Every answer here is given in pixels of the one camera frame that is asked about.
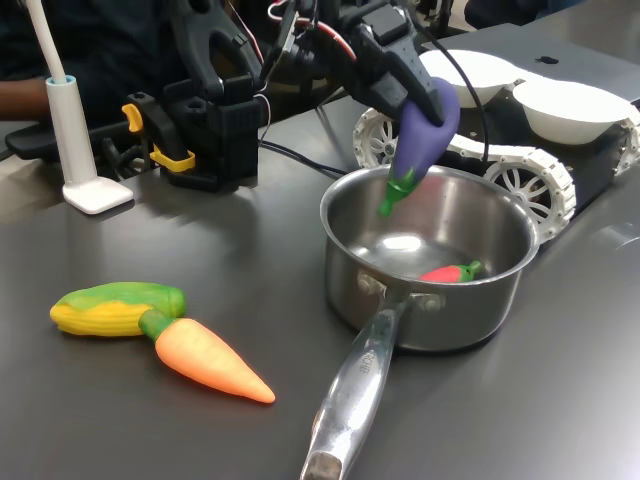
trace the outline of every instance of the pot rim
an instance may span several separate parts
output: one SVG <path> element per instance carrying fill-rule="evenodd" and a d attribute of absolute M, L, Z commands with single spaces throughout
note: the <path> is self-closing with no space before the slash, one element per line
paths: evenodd
<path fill-rule="evenodd" d="M 342 242 L 338 240 L 338 238 L 333 233 L 331 226 L 329 225 L 328 211 L 329 206 L 333 202 L 333 199 L 336 195 L 348 188 L 348 185 L 357 183 L 358 181 L 362 181 L 362 177 L 378 177 L 378 176 L 386 176 L 388 175 L 388 171 L 390 169 L 390 165 L 383 165 L 380 167 L 369 168 L 369 169 L 360 169 L 354 172 L 351 172 L 344 177 L 338 179 L 335 183 L 333 183 L 322 196 L 322 200 L 320 201 L 320 219 L 322 220 L 322 226 L 324 227 L 325 232 L 329 239 L 342 250 L 346 255 L 351 257 L 353 260 L 358 262 L 361 265 L 366 266 L 368 269 L 379 273 L 380 275 L 384 275 L 387 277 L 391 277 L 394 280 L 399 280 L 403 282 L 409 282 L 411 284 L 418 285 L 436 285 L 436 286 L 446 286 L 451 288 L 464 288 L 471 287 L 475 285 L 483 285 L 487 283 L 497 282 L 502 280 L 503 278 L 510 277 L 511 275 L 517 274 L 521 270 L 523 270 L 530 262 L 534 259 L 536 254 L 538 253 L 538 249 L 540 248 L 540 238 L 538 235 L 538 228 L 536 222 L 531 218 L 531 215 L 520 205 L 518 199 L 509 191 L 505 190 L 502 187 L 499 187 L 495 183 L 491 183 L 488 180 L 485 180 L 482 177 L 477 175 L 473 175 L 467 172 L 463 172 L 462 170 L 456 170 L 454 168 L 441 167 L 441 166 L 433 166 L 429 169 L 429 173 L 438 173 L 438 174 L 446 174 L 447 176 L 464 178 L 467 180 L 472 180 L 494 191 L 496 194 L 503 196 L 514 208 L 519 212 L 519 214 L 523 217 L 530 233 L 529 239 L 529 251 L 527 254 L 518 262 L 514 267 L 510 268 L 506 272 L 502 272 L 498 275 L 489 278 L 483 278 L 480 280 L 473 280 L 471 282 L 465 283 L 442 283 L 442 282 L 425 282 L 423 280 L 414 278 L 414 277 L 405 277 L 402 275 L 391 274 L 386 272 L 375 265 L 367 262 L 366 260 L 360 258 L 356 254 L 354 254 L 351 250 L 345 247 Z"/>

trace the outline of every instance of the red toy pepper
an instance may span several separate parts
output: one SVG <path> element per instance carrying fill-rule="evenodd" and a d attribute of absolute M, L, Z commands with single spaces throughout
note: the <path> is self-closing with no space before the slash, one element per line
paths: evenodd
<path fill-rule="evenodd" d="M 429 273 L 425 273 L 420 277 L 423 282 L 437 283 L 464 283 L 471 282 L 482 269 L 482 263 L 474 260 L 471 265 L 449 265 L 448 267 L 438 268 Z"/>

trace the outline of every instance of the yellow clamp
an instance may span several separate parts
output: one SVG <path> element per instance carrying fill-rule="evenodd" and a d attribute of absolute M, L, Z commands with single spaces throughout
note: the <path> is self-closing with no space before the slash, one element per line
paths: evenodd
<path fill-rule="evenodd" d="M 129 120 L 129 131 L 131 133 L 139 133 L 142 131 L 143 122 L 142 115 L 140 115 L 140 110 L 135 105 L 128 103 L 124 107 L 122 107 L 122 111 L 127 116 L 127 120 Z"/>
<path fill-rule="evenodd" d="M 163 167 L 167 167 L 174 173 L 182 173 L 185 170 L 189 170 L 196 166 L 196 156 L 193 152 L 187 150 L 189 156 L 184 160 L 172 160 L 171 158 L 164 155 L 160 149 L 154 144 L 153 152 L 149 154 L 151 160 L 156 163 L 159 163 Z"/>

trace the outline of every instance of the white lamp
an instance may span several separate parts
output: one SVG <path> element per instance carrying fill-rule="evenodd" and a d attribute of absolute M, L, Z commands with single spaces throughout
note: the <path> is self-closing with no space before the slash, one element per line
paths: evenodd
<path fill-rule="evenodd" d="M 65 200 L 90 215 L 132 200 L 133 192 L 127 187 L 98 176 L 76 79 L 64 73 L 41 0 L 26 3 L 51 72 L 46 82 L 47 96 L 64 174 Z"/>

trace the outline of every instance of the white wheel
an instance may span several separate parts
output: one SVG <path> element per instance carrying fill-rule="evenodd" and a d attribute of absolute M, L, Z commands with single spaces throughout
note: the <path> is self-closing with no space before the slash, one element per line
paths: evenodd
<path fill-rule="evenodd" d="M 373 108 L 362 114 L 353 130 L 353 150 L 361 168 L 390 164 L 397 143 L 391 119 Z"/>
<path fill-rule="evenodd" d="M 497 162 L 484 178 L 509 190 L 538 222 L 541 243 L 558 235 L 575 213 L 576 193 L 571 176 L 557 160 L 538 165 L 531 159 Z"/>

